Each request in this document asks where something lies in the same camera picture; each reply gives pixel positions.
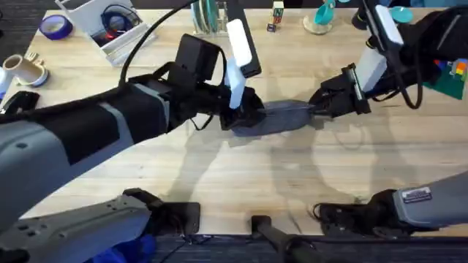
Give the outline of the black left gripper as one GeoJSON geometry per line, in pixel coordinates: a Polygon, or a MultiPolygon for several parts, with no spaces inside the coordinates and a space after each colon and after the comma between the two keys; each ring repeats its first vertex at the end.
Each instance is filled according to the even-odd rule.
{"type": "Polygon", "coordinates": [[[198,113],[219,117],[222,130],[251,127],[264,119],[264,105],[234,61],[220,46],[184,34],[174,61],[167,63],[170,125],[176,126],[198,113]]]}

